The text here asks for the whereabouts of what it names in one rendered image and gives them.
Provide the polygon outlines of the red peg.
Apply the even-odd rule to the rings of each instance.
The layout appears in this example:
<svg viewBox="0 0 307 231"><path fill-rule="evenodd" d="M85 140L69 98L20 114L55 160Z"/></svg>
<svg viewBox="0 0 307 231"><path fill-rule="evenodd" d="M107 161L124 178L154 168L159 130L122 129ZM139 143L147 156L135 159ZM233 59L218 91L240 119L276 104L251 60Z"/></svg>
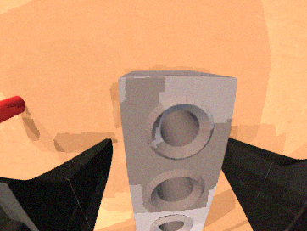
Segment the red peg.
<svg viewBox="0 0 307 231"><path fill-rule="evenodd" d="M20 115L25 110L26 104L20 96L16 95L10 99L3 99L3 101L0 101L0 123Z"/></svg>

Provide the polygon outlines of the grey plate with holes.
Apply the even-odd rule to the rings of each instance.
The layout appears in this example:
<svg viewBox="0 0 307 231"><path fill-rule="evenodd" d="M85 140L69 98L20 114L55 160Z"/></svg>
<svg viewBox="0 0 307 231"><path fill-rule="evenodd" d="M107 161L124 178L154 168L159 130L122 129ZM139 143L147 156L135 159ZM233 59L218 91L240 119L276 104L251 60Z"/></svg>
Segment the grey plate with holes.
<svg viewBox="0 0 307 231"><path fill-rule="evenodd" d="M202 231L232 128L237 78L196 70L117 79L136 231Z"/></svg>

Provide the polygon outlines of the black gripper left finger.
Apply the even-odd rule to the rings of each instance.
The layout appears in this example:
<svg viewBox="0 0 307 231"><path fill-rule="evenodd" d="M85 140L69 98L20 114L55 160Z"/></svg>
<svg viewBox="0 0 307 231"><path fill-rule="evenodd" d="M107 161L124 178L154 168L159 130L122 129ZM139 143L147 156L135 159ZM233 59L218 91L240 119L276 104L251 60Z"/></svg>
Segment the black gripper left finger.
<svg viewBox="0 0 307 231"><path fill-rule="evenodd" d="M0 216L31 231L93 231L112 157L104 139L33 179L0 177Z"/></svg>

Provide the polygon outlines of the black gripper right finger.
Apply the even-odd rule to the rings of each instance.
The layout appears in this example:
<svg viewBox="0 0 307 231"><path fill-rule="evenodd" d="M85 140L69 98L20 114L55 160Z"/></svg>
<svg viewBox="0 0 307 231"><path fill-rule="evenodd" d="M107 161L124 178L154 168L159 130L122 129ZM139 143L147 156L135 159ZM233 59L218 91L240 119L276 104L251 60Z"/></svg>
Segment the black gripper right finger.
<svg viewBox="0 0 307 231"><path fill-rule="evenodd" d="M221 167L253 231L289 231L307 207L307 160L228 139Z"/></svg>

